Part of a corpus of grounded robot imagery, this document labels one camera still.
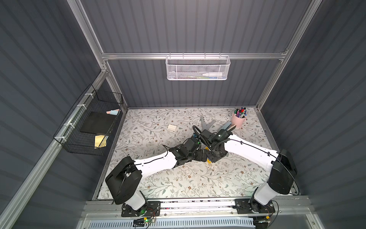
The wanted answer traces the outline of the floral table mat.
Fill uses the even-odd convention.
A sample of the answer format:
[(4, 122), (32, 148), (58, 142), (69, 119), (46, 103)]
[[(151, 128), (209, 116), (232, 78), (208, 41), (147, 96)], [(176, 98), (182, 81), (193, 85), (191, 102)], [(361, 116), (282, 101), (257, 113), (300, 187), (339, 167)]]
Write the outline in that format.
[[(183, 143), (193, 134), (192, 126), (201, 127), (202, 121), (213, 123), (211, 132), (216, 132), (231, 120), (233, 107), (219, 108), (162, 108), (131, 109), (127, 112), (120, 135), (112, 154), (107, 172), (126, 156), (145, 159), (165, 152), (165, 146), (174, 147)], [(177, 130), (168, 131), (168, 125)], [(165, 170), (144, 178), (139, 190), (147, 198), (204, 198), (239, 197), (229, 193), (229, 182), (219, 183), (218, 163), (189, 162), (175, 169)]]

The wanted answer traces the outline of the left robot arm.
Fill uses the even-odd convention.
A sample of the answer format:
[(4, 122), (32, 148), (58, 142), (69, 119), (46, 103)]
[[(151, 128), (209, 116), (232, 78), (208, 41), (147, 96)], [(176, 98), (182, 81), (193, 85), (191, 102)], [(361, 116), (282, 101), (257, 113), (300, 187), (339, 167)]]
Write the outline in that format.
[(165, 146), (165, 152), (160, 155), (141, 160), (127, 156), (107, 175), (105, 183), (115, 204), (126, 204), (133, 210), (140, 211), (147, 203), (145, 196), (138, 190), (141, 180), (188, 162), (206, 162), (206, 152), (199, 140), (189, 138), (175, 147)]

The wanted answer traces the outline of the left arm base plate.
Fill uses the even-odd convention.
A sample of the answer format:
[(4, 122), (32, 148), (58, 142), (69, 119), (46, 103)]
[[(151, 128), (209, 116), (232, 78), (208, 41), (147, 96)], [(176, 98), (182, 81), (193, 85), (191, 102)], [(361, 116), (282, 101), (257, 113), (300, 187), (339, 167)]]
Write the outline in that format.
[(147, 201), (141, 208), (134, 210), (131, 206), (124, 203), (122, 205), (121, 217), (153, 217), (160, 215), (161, 202)]

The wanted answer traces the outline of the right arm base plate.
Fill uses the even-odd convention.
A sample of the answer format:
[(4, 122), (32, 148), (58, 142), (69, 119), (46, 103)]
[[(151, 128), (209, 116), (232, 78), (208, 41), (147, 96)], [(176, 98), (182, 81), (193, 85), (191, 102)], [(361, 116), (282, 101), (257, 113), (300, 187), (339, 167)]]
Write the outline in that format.
[(253, 198), (237, 198), (234, 200), (233, 209), (237, 210), (238, 214), (273, 214), (275, 208), (272, 201), (269, 201), (266, 205), (261, 205)]

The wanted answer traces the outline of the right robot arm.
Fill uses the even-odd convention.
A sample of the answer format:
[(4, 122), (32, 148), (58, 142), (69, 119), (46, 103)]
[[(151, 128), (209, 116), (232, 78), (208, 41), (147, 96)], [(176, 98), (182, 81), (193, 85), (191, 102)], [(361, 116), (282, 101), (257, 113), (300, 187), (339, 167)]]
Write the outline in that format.
[(195, 131), (195, 144), (204, 145), (195, 153), (196, 159), (209, 161), (218, 169), (219, 183), (229, 182), (229, 193), (246, 194), (251, 208), (263, 208), (278, 195), (288, 195), (295, 183), (297, 169), (289, 152), (266, 149), (245, 141), (231, 131), (217, 133)]

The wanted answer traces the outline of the white lego brick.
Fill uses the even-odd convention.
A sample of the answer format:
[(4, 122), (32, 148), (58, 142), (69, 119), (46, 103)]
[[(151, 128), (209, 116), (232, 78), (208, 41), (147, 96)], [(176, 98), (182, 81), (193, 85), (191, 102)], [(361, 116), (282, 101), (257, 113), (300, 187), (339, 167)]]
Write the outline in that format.
[(174, 132), (174, 131), (176, 131), (176, 130), (177, 130), (177, 126), (176, 126), (176, 125), (171, 125), (171, 124), (169, 124), (167, 129), (168, 129), (168, 131), (172, 131), (172, 132)]

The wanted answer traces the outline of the yellow sticky notes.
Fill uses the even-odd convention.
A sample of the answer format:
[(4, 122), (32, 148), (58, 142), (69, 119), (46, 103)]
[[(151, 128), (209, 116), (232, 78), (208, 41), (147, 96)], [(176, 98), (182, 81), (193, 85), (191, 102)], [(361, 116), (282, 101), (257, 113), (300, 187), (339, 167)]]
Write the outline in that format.
[(94, 138), (94, 148), (103, 148), (107, 145), (107, 135), (96, 135)]

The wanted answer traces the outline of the pastel sticky note pad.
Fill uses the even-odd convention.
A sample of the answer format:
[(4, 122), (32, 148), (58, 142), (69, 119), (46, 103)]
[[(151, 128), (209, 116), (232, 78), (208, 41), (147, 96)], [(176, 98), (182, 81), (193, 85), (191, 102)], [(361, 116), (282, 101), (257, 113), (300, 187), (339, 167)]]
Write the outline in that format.
[(107, 111), (106, 113), (109, 115), (118, 115), (119, 112), (120, 112), (120, 109), (115, 109), (115, 110)]

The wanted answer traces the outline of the pink pen cup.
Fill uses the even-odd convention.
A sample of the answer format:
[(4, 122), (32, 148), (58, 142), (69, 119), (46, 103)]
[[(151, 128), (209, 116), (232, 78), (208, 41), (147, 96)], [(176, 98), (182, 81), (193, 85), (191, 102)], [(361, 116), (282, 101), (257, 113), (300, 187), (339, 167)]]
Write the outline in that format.
[(239, 129), (243, 123), (246, 121), (247, 110), (245, 107), (238, 108), (233, 111), (231, 123), (235, 126), (236, 129)]

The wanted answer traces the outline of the white marker bottle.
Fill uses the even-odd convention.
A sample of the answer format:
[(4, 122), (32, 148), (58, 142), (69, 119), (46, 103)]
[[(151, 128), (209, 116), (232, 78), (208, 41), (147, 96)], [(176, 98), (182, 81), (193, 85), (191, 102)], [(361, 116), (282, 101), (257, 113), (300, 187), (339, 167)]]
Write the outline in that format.
[(222, 72), (209, 72), (209, 73), (203, 73), (203, 77), (222, 77), (223, 73)]

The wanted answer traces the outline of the black notebook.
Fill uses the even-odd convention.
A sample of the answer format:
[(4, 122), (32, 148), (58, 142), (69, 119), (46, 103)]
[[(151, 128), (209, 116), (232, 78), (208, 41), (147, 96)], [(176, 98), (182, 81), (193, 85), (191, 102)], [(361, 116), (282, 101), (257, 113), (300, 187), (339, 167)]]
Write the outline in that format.
[(105, 135), (115, 121), (115, 115), (91, 112), (82, 125), (80, 132), (95, 135)]

